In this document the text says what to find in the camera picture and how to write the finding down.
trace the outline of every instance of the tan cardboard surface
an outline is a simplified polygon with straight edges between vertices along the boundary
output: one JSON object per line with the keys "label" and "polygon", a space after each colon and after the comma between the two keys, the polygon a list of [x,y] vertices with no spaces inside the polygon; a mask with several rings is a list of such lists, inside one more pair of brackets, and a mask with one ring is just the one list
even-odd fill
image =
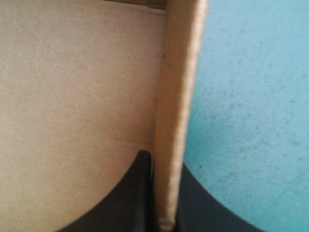
{"label": "tan cardboard surface", "polygon": [[116,2],[0,2],[1,232],[65,226],[152,150],[163,26]]}
{"label": "tan cardboard surface", "polygon": [[179,182],[207,0],[169,0],[154,143],[154,199],[161,231],[175,223]]}

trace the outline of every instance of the cardboard box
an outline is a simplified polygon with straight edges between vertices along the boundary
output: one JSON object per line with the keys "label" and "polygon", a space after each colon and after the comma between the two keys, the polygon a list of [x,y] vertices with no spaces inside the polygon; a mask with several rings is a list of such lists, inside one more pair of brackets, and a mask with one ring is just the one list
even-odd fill
{"label": "cardboard box", "polygon": [[172,228],[207,1],[121,2],[0,3],[1,231],[67,225],[140,149]]}

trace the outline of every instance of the light blue wall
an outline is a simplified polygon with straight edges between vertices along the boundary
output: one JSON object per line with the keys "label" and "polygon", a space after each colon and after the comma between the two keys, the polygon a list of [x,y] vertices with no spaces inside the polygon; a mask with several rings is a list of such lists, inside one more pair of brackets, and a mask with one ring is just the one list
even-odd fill
{"label": "light blue wall", "polygon": [[309,232],[309,0],[212,0],[185,163],[267,232]]}

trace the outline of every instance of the cardboard flap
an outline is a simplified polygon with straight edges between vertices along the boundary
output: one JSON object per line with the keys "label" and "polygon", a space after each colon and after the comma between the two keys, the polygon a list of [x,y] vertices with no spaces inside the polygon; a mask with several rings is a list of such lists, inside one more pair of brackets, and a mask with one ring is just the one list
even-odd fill
{"label": "cardboard flap", "polygon": [[162,231],[172,229],[207,0],[169,0],[154,142],[154,200]]}

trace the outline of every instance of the cardboard panel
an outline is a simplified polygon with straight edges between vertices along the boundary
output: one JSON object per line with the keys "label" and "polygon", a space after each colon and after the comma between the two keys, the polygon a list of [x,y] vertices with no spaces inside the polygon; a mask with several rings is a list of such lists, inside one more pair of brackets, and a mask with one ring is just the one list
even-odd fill
{"label": "cardboard panel", "polygon": [[158,225],[175,222],[191,95],[207,0],[169,0],[154,144],[154,198]]}
{"label": "cardboard panel", "polygon": [[152,151],[164,16],[3,0],[0,30],[0,231],[54,231]]}

